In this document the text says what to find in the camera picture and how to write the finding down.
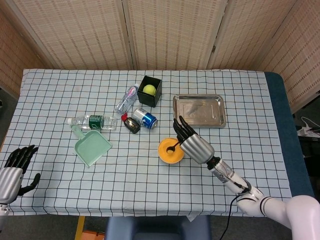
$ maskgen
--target tennis ball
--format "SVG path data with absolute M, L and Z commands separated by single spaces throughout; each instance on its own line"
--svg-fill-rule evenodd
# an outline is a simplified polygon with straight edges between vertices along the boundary
M 148 85 L 144 86 L 143 92 L 154 96 L 154 95 L 156 95 L 156 88 L 153 85 L 148 84 Z

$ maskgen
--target blue table edge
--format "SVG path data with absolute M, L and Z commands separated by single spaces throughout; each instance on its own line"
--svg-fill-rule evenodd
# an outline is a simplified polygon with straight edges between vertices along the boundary
M 292 196 L 309 195 L 314 197 L 294 119 L 290 111 L 284 80 L 274 72 L 265 72 L 264 75 L 270 93 L 291 194 Z

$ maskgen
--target green dustpan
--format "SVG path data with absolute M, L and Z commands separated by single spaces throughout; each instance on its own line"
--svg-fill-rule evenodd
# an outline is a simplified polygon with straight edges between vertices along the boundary
M 74 146 L 74 150 L 88 167 L 94 164 L 112 147 L 111 143 L 96 130 L 91 130 L 87 134 L 84 134 L 77 125 L 72 125 L 71 129 L 79 138 Z

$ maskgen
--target robotic arm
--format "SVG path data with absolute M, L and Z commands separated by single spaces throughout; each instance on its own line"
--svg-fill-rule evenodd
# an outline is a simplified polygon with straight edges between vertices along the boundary
M 287 203 L 264 194 L 240 177 L 220 157 L 214 148 L 190 127 L 182 116 L 173 120 L 180 148 L 198 164 L 207 168 L 233 193 L 239 209 L 250 216 L 266 216 L 292 230 L 294 240 L 320 239 L 320 204 L 313 197 L 301 195 Z
M 17 196 L 35 189 L 39 183 L 41 175 L 37 173 L 29 186 L 21 187 L 24 174 L 37 150 L 35 145 L 16 149 L 10 154 L 4 168 L 0 169 L 0 233 L 9 215 L 8 204 L 14 202 Z

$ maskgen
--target spoon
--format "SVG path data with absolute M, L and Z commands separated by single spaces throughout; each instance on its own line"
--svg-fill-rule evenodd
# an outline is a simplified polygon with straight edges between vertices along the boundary
M 179 144 L 179 142 L 177 142 L 175 145 L 173 145 L 173 146 L 168 146 L 167 148 L 166 148 L 166 152 L 168 153 L 168 154 L 172 154 L 175 150 L 176 150 L 176 146 Z

